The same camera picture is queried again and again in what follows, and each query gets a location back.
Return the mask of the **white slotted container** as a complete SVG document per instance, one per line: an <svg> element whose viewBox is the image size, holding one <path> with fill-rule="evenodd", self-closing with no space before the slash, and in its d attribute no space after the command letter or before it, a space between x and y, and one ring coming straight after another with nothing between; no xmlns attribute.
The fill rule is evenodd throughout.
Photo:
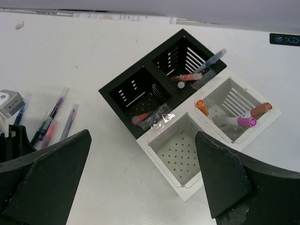
<svg viewBox="0 0 300 225"><path fill-rule="evenodd" d="M196 108L200 99L209 116ZM242 151L280 117L279 109L273 107L257 116L254 127L219 127L212 118L238 117L265 102L267 99L226 69L173 110L176 119L167 129L151 137L144 133L137 142L179 197L187 201L203 186L195 146L197 132L203 131L230 148Z"/></svg>

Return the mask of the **right blue table label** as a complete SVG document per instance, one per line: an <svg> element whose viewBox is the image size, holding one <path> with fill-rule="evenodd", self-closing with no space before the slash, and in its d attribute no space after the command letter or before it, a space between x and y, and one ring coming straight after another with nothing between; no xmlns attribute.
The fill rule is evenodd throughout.
<svg viewBox="0 0 300 225"><path fill-rule="evenodd" d="M300 46L300 36L291 34L270 33L270 44Z"/></svg>

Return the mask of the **clear adhesive tape piece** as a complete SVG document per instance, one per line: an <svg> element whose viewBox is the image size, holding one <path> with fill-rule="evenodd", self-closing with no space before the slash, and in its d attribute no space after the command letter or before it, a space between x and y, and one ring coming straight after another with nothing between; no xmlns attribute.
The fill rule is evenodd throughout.
<svg viewBox="0 0 300 225"><path fill-rule="evenodd" d="M162 104L150 113L138 126L148 137L162 133L176 119L176 114L168 104Z"/></svg>

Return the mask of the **dark green pen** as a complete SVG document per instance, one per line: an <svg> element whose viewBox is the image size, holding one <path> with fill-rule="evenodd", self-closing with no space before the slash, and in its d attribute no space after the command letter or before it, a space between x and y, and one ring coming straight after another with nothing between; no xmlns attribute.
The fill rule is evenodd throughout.
<svg viewBox="0 0 300 225"><path fill-rule="evenodd" d="M42 133L44 133L46 127L50 124L51 122L51 110L47 111L45 116L42 119L42 122L39 125L39 128L35 132L30 144L34 147L36 143L39 141L39 137L41 136Z"/></svg>

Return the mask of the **small white scrap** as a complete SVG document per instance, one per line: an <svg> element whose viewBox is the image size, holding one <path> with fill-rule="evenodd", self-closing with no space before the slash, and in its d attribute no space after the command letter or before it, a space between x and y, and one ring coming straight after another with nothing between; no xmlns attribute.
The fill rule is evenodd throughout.
<svg viewBox="0 0 300 225"><path fill-rule="evenodd" d="M21 28L24 27L24 22L21 22L21 23L18 23L16 26L15 26L15 29L16 30L20 30Z"/></svg>

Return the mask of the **mauve pen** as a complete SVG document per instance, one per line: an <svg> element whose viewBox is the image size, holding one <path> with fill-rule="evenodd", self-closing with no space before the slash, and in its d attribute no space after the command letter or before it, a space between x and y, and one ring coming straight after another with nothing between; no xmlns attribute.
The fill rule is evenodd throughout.
<svg viewBox="0 0 300 225"><path fill-rule="evenodd" d="M73 104L72 105L72 108L70 110L67 122L66 122L66 124L64 126L64 129L63 129L63 132L61 134L60 141L66 139L68 137L69 131L70 131L70 129L72 127L72 124L74 122L74 119L75 119L75 116L77 114L78 108L79 108L79 104Z"/></svg>

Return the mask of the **orange highlighter pen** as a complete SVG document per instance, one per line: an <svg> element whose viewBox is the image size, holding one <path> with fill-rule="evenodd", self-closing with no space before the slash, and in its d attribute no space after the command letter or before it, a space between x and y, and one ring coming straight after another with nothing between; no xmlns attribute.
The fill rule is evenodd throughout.
<svg viewBox="0 0 300 225"><path fill-rule="evenodd" d="M201 73L179 75L171 77L171 80L176 82L186 82L186 81L197 81L202 79L203 75Z"/></svg>

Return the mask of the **grey pen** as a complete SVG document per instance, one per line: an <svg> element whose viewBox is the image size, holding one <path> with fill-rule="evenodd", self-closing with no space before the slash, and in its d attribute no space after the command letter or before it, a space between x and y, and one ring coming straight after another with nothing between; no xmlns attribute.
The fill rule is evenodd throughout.
<svg viewBox="0 0 300 225"><path fill-rule="evenodd" d="M180 81L180 82L178 82L177 86L179 89L183 89L185 87L185 82Z"/></svg>

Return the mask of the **tan pen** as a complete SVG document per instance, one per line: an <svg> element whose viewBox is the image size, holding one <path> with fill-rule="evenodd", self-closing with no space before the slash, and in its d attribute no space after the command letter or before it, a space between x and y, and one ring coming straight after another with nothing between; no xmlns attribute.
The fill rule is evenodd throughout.
<svg viewBox="0 0 300 225"><path fill-rule="evenodd" d="M141 121L151 115L152 112L143 113L137 116L132 117L131 122L133 125L138 125Z"/></svg>

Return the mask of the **black slotted container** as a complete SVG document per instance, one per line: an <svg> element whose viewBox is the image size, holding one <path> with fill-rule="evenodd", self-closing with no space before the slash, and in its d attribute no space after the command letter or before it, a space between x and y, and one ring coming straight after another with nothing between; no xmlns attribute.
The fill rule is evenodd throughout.
<svg viewBox="0 0 300 225"><path fill-rule="evenodd" d="M189 82L179 89L172 77L194 72L214 55L181 29L99 90L135 139L146 131L131 119L167 104L175 109L196 92Z"/></svg>

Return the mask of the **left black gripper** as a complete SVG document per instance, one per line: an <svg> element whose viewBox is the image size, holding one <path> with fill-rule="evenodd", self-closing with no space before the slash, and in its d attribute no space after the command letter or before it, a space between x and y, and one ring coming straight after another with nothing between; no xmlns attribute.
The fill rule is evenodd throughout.
<svg viewBox="0 0 300 225"><path fill-rule="evenodd" d="M30 143L26 127L10 125L9 136L0 134L0 162L4 163L37 151Z"/></svg>

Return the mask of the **brown capped white marker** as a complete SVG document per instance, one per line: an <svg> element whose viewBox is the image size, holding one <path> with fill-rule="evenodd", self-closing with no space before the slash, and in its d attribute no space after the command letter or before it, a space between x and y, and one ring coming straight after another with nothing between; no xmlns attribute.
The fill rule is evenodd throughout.
<svg viewBox="0 0 300 225"><path fill-rule="evenodd" d="M273 107L269 102L262 103L258 105L257 107L247 111L246 113L238 116L238 118L255 118L257 116L260 116L269 110L271 110Z"/></svg>

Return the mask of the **orange capped white marker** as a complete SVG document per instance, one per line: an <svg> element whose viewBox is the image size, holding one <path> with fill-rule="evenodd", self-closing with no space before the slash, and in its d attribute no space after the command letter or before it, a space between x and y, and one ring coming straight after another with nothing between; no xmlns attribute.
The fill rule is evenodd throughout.
<svg viewBox="0 0 300 225"><path fill-rule="evenodd" d="M196 108L199 109L205 116L209 116L210 113L202 99L198 100L195 104Z"/></svg>

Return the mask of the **blue pen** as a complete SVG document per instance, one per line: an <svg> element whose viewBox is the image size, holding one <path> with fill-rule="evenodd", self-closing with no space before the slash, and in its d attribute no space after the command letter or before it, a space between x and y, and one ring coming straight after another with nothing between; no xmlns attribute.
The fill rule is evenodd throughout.
<svg viewBox="0 0 300 225"><path fill-rule="evenodd" d="M214 63L216 63L218 60L220 60L225 54L227 53L227 50L223 48L219 52L217 52L215 55L210 57L206 62L204 62L199 68L197 68L193 74L201 73L206 68L210 67Z"/></svg>
<svg viewBox="0 0 300 225"><path fill-rule="evenodd" d="M27 110L28 106L29 106L29 103L30 103L30 100L31 100L31 97L32 97L32 94L31 93L26 93L24 95L24 102L25 102L25 105L21 107L21 109L19 110L18 114L17 114L17 117L14 121L14 125L20 125L21 124L21 121L22 121L22 118L24 116L24 113L25 111Z"/></svg>

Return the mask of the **magenta capped white marker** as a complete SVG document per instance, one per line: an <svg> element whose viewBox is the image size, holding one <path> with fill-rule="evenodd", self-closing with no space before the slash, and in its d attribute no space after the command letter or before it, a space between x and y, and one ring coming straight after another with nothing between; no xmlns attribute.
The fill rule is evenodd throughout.
<svg viewBox="0 0 300 225"><path fill-rule="evenodd" d="M212 121L219 127L229 125L250 128L257 124L257 120L253 118L214 117Z"/></svg>

